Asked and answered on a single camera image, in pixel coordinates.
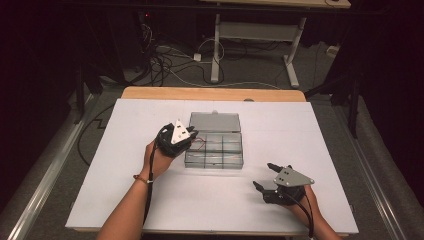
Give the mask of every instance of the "black cable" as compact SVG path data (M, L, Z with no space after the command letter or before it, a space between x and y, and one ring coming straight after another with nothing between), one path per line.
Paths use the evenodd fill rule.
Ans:
M147 215L149 214L149 209L150 209L150 203L152 201L152 192L153 192L153 161L155 158L155 151L158 148L157 144L158 144L158 139L159 139L159 135L161 134L161 132L163 130L165 130L165 127L162 127L158 134L156 135L156 138L154 140L153 143L153 149L152 152L150 153L150 159L149 159L149 180L147 181L148 187L147 187L147 199L146 199L146 206L144 207L144 220L143 220L143 224L146 222L147 219Z
M181 71L186 70L186 69L191 68L191 67L196 67L196 68L199 68L200 70L202 70L202 79L203 79L203 81L205 81L205 82L206 82L206 78L205 78L205 69L204 69L204 68L202 68L201 66L198 66L198 65L190 65L190 66L187 66L187 67L181 68L181 69L176 70L176 71L173 71L173 72L174 72L174 73L178 73L178 72L181 72Z
M146 76L149 75L149 73L152 71L151 69L151 65L150 64L145 64L143 67L143 72L141 74L139 74L137 77L133 78L130 83L131 85L136 85L136 82L139 82L141 80L143 80Z
M313 218L311 217L311 215L308 213L308 210L306 210L306 208L299 201L297 201L296 199L294 199L289 194L287 194L285 192L281 192L281 194L283 194L284 197L290 198L290 200L292 200L293 202L295 202L296 205L299 206L300 209L302 209L302 211L305 213L306 217L308 218L308 222L309 222L309 233L308 233L308 236L309 236L309 238L313 238L314 237L314 221L313 221ZM308 199L307 196L306 196L306 200L308 201L309 209L311 210L311 214L312 214L311 204L309 203L309 199Z
M159 85L159 87L162 87L163 86L163 80L164 80L164 78L163 78L163 71L164 71L164 69L163 69L163 62L162 62L162 60L161 59L159 59L159 58L157 58L157 57L155 57L154 58L155 59L155 61L159 64L159 67L160 67L160 71L158 71L157 73L156 73L156 75L155 75L155 77L153 78L153 71L152 71L152 73L150 74L150 79L151 79L151 84L152 84L152 87L154 86L154 82L156 82L156 78L159 76L159 74L161 74L162 75L162 79L160 79L159 80L159 82L160 82L160 85Z
M105 109L103 109L100 113L98 113L85 127L84 127L84 129L81 131L81 134L79 135L79 137L78 137L78 141L77 141L77 150L78 150L78 154L79 154L79 156L80 156L80 158L81 158L81 160L87 165L87 166L90 166L90 163L87 161L87 159L85 159L85 157L84 157L84 155L82 154L82 151L81 151L81 139L82 139L82 136L84 135L84 133L85 133L85 131L87 130L87 128L94 122L94 121L96 121L96 122L98 122L98 126L97 126L97 129L105 129L106 127L102 127L101 126L101 124L102 124L102 121L103 121L103 119L98 119L98 117L102 114L102 113L104 113L104 112L106 112L108 109L110 109L110 108L112 108L113 106L115 106L115 104L112 104L112 105L110 105L109 107L107 107L107 108L105 108Z
M163 66L163 64L162 64L162 67L160 67L160 69L159 70L155 70L154 69L154 66L153 65L159 65L158 63L157 63L157 59L155 58L155 59L152 59L152 63L151 63L151 65L150 65L150 67L151 67L151 71L150 71L150 81L149 82L147 82L147 83L143 83L143 84L139 84L139 85L137 85L137 86L148 86L148 85L150 85L150 86L154 86L156 83L158 83L158 82L161 82L161 86L163 85L163 80L166 78L166 77L168 77L168 75L169 75L169 73L167 72L167 71L165 71L165 66ZM157 79L157 77L159 76L159 74L162 74L162 79Z
M237 42L237 41L234 41L234 40L231 40L231 39L226 39L226 38L222 38L222 40L223 40L222 42L227 41L227 42L230 42L230 43L234 43L236 45L240 45L244 48L243 55L241 57L234 58L234 59L228 58L228 55L230 55L230 54L228 54L228 52L231 53L231 51L237 51L237 49L226 48L225 51L226 51L227 54L226 54L225 59L230 60L230 61L237 61L237 60L243 59L248 54L252 54L252 53L275 50L281 43L281 42L277 42L277 41L270 41L270 42L266 42L266 43L265 42L264 43L246 43L245 41ZM267 46L266 47L255 46L255 45L263 45L263 44L267 44ZM249 51L248 48L253 48L253 49L257 49L257 50L256 51Z
M185 62L185 63L180 63L180 64L178 64L178 65L173 65L172 67L173 67L173 68L181 67L181 66L187 65L187 64L189 64L189 63L196 63L196 61L194 61L194 60L190 60L190 61Z
M183 48L185 47L185 49L188 49L188 50L190 50L191 51L191 53L190 54L194 54L195 53L195 49L191 46L191 44L189 44L189 43L186 43L186 42L184 42L184 41L180 41L180 40L178 40L178 39L176 39L176 38L173 38L173 37L171 37L170 35L167 35L166 33L164 33L164 32L158 32L158 35L160 35L160 36L162 36L162 37L165 37L165 38L167 38L169 41L171 41L171 42L174 42L174 43L176 43L176 44L178 44L178 45L180 45L180 46L182 46Z

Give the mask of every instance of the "wire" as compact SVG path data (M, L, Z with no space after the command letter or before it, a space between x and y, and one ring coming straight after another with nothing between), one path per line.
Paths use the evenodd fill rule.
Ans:
M225 42L225 41L227 41L227 42L230 42L230 43L233 43L233 44L236 44L236 45L240 45L240 46L242 46L243 47L243 54L242 54L242 56L240 56L240 57L238 57L238 58L228 58L228 52L229 51L239 51L239 49L234 49L234 48L226 48L226 52L227 52L227 57L226 57L226 59L227 60L230 60L230 61L237 61L237 60L240 60L240 59L243 59L243 58L245 58L248 54L252 54L252 53L258 53L258 52L261 52L261 51L272 51L272 50L275 50L281 43L283 43L283 42L278 42L278 41L266 41L266 42L255 42L255 43L246 43L246 40L244 40L244 39L239 39L240 41L234 41L234 40L232 40L232 39L228 39L228 38L221 38L222 39L222 42ZM257 47L257 46L255 46L255 45L263 45L263 44L267 44L267 46L266 47ZM253 49L256 49L256 51L249 51L248 50L248 48L253 48Z
M152 29L147 24L142 24L141 26L147 28L147 33L146 33L146 36L144 36L143 43L145 43L146 40L147 40L147 37L150 36L149 37L149 41L147 42L147 46L145 47L145 49L148 49L150 47L150 44L152 43L153 31L152 31Z
M105 129L106 127L101 127L101 124L102 124L102 122L103 122L103 119L98 119L98 117L102 114L102 113L104 113L104 112L106 112L108 109L110 109L110 108L112 108L113 106L115 106L115 104L112 104L112 105L110 105L109 107L107 107L107 108L105 108L105 109L103 109L100 113L98 113L85 127L84 127L84 129L81 131L81 134L79 135L79 137L78 137L78 141L77 141L77 150L78 150L78 154L79 154L79 156L80 156L80 158L81 158L81 160L87 165L87 166L90 166L91 164L87 161L87 159L84 157L84 155L82 154L82 151L81 151L81 139L82 139L82 136L84 135L84 133L85 133L85 131L87 130L87 128L93 123L93 122L98 122L98 125L97 125L97 129Z
M146 222L147 215L149 214L150 203L152 201L153 178L154 178L154 176L153 176L153 174L154 174L154 172L153 172L153 161L154 161L154 158L155 158L155 152L156 152L156 149L158 149L159 136L162 133L162 131L165 130L165 128L166 128L166 126L163 126L159 130L159 132L156 135L156 138L154 140L154 143L153 143L152 152L150 153L150 158L149 158L149 164L150 164L150 167L149 167L149 180L147 181L147 184L148 184L148 188L147 188L147 199L146 199L146 206L144 207L144 221L143 221L143 223Z
M200 140L200 142L202 142L202 145L200 145L200 147L197 149L197 150L200 150L203 146L205 146L205 144L206 144L206 141L205 140L203 140L203 138L199 138L199 137L197 137L197 138L195 138L194 140L193 140L193 142L199 142L199 140Z
M187 66L187 67L181 68L181 69L179 69L179 70L177 70L177 71L173 71L173 74L176 74L176 73L178 73L178 72L181 72L181 71L186 70L186 69L191 68L191 67L196 67L196 68L199 68L200 70L202 70L202 78L203 78L203 81L205 81L205 82L206 82L206 78L205 78L205 70L204 70L202 67L198 66L198 65L190 65L190 66Z
M215 41L215 39L212 39L212 38L210 38L210 39L206 39L205 41L203 41L201 44L200 44L200 46L197 48L197 53L200 53L200 48L206 43L206 42L210 42L210 41L213 41L213 42L216 42L216 43L218 43L220 46L221 46L221 48L222 48L222 56L218 59L218 60L221 60L221 59L223 59L224 58L224 52L225 52L225 50L224 50L224 46L222 45L222 43L220 43L219 41Z
M185 58L193 59L193 58L192 58L192 57L190 57L189 55L185 54L183 51L181 51L181 50L179 50L179 49L176 49L176 48L173 48L173 47L170 47L170 46L166 46L166 45L159 45L159 46L157 46L156 48L167 48L167 49L169 49L169 51L168 51L168 52L165 52L165 53L162 53L162 54L168 54L168 53L169 53L169 52L171 52L171 51L176 51L176 52L182 53L182 55L172 54L171 56L174 56L174 57L185 57Z
M290 196L289 194L285 193L285 192L281 192L281 194L283 194L285 197L290 198L290 200L292 200L293 202L296 203L297 206L300 207L300 209L302 209L302 211L305 213L306 217L308 218L308 222L309 222L309 238L313 238L314 237L314 221L313 221L313 217L311 217L312 215L312 208L311 208L311 204L309 202L309 198L308 196L306 196L306 200L308 201L308 205L309 205L309 209L311 210L311 214L308 213L308 210L306 210L306 208L296 199L294 199L292 196Z
M172 71L169 68L165 68L166 71L169 71L172 75L174 75L178 80L180 80L181 82L190 85L190 86L194 86L194 87L200 87L200 88L213 88L213 87L229 87L229 86L237 86L237 85L245 85L245 84L258 84L258 85L264 85L264 86L268 86L271 88L275 88L278 90L282 90L279 87L276 87L274 85L271 84L267 84L267 83L261 83L261 82L240 82L240 83L230 83L230 84L220 84L220 85L200 85L200 84L195 84L195 83L190 83L185 81L184 79L182 79L180 76L178 76L174 71Z
M186 43L186 42L183 42L183 41L180 41L180 40L178 40L178 39L175 39L175 38L173 38L173 37L171 37L171 36L167 35L167 34L166 34L166 33L164 33L164 32L158 32L158 35L160 35L160 36L162 36L162 37L165 37L165 38L169 39L170 41L172 41L172 42L174 42L174 43L178 44L179 46L183 46L183 47L186 47L187 49L190 49L193 53L196 51L196 50L195 50L195 49L191 46L191 44L188 44L188 43Z

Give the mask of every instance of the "finger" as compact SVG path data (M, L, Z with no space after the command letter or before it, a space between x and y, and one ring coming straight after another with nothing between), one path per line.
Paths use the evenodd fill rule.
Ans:
M155 140L153 140L152 142L146 145L146 150L144 151L144 157L150 157L150 154L153 151L154 141Z
M191 139L195 139L195 138L197 137L197 134L199 134L199 131L193 131L193 132L190 134L190 138L191 138Z
M259 183L253 181L253 185L255 185L256 190L258 190L259 192L263 192L265 189L262 185L260 185Z
M174 130L174 124L170 123L168 125L165 125L163 128L166 130Z
M280 173L281 170L283 170L283 167L277 166L277 165L272 164L272 163L268 163L267 165L271 170L274 170L277 173Z
M188 131L188 132L191 132L191 131L193 131L193 130L194 130L194 126L190 126L190 127L188 127L188 128L187 128L187 131Z

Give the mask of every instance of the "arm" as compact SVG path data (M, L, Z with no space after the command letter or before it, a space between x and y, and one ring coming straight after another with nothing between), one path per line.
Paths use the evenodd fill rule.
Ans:
M146 146L144 153L144 165L139 178L147 180L149 178L150 154L153 151L153 142ZM171 165L173 158L165 156L157 149L153 161L153 173L157 178L165 172ZM140 239L144 208L147 200L147 184L140 180L135 180L121 202L110 214L97 239Z
M327 221L322 216L319 207L318 207L318 201L315 196L315 193L312 191L311 186L306 185L305 186L306 196L308 196L309 203L311 204L312 208L312 214L314 217L314 235L318 239L326 239L326 240L339 240L341 239L340 236L336 234L336 232L331 228L331 226L327 223ZM302 204L306 210L308 210L309 213L311 213L311 209L309 208L308 200L307 198L303 197L303 199L300 201L300 204ZM309 227L308 218L306 217L305 213L300 209L297 205L292 206L283 206L287 209L289 209L306 227Z

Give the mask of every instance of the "table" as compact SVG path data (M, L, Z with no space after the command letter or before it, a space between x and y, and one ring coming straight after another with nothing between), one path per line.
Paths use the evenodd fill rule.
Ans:
M260 4L272 6L290 6L302 8L350 8L348 0L202 0L205 2L216 2L217 4ZM290 84L293 88L299 88L296 72L293 67L293 59L299 45L300 37L306 23L306 17L300 18L298 25L274 25L257 23L221 22L220 14L216 14L214 57L211 69L211 82L219 81L219 39L242 38L261 39L270 41L292 42L290 53L284 55L284 63L287 69Z
M291 164L314 178L321 211L336 232L358 232L311 105L301 92L141 87L127 88L117 101L66 227L98 230L133 182L132 174L141 169L143 146L160 127L176 118L187 124L191 112L212 110L239 113L243 169L185 169L184 156L178 157L155 182L146 233L307 234L289 211L265 204L254 188L253 180L275 188L271 180L276 174L267 162Z

